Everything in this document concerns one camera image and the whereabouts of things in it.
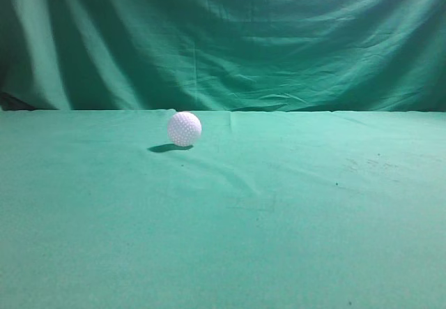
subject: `white golf ball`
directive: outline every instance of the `white golf ball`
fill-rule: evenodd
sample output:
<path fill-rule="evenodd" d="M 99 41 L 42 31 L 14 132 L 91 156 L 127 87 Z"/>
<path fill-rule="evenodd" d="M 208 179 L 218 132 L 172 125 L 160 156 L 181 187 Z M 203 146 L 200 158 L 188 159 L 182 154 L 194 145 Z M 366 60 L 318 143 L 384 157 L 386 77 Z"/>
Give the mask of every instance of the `white golf ball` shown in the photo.
<path fill-rule="evenodd" d="M 191 146 L 201 136 L 201 123 L 190 112 L 177 112 L 167 127 L 170 140 L 178 146 Z"/>

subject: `green backdrop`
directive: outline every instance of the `green backdrop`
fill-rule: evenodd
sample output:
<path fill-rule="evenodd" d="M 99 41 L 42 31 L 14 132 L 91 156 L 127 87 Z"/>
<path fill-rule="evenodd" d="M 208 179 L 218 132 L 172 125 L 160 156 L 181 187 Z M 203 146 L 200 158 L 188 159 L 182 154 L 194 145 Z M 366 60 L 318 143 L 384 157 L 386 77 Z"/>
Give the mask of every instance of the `green backdrop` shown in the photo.
<path fill-rule="evenodd" d="M 7 109 L 446 110 L 446 0 L 0 0 Z"/>

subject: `table surface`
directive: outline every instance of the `table surface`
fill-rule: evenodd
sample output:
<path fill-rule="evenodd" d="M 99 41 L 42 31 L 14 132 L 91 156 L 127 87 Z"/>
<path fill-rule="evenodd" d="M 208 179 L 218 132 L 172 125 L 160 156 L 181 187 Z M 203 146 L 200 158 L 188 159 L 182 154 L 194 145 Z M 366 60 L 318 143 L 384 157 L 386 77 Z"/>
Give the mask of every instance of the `table surface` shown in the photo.
<path fill-rule="evenodd" d="M 446 113 L 0 113 L 0 308 L 444 308 Z"/>

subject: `golf ball dimple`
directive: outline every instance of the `golf ball dimple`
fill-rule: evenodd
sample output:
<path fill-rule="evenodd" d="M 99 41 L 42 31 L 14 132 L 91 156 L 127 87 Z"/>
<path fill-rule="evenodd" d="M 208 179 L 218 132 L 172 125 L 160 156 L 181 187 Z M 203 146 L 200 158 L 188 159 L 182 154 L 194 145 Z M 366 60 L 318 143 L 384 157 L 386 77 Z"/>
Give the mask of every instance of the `golf ball dimple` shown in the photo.
<path fill-rule="evenodd" d="M 178 146 L 191 146 L 201 136 L 201 123 L 190 112 L 177 112 L 167 127 L 170 140 Z"/>

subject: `green cloth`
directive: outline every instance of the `green cloth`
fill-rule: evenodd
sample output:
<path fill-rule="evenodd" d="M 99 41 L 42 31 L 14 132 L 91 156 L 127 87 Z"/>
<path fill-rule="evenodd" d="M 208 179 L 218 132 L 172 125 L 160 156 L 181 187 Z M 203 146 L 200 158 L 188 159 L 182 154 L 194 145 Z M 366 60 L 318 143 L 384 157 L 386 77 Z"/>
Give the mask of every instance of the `green cloth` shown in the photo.
<path fill-rule="evenodd" d="M 172 114 L 0 114 L 0 308 L 444 307 L 446 114 Z"/>
<path fill-rule="evenodd" d="M 39 109 L 446 110 L 446 0 L 0 0 Z"/>

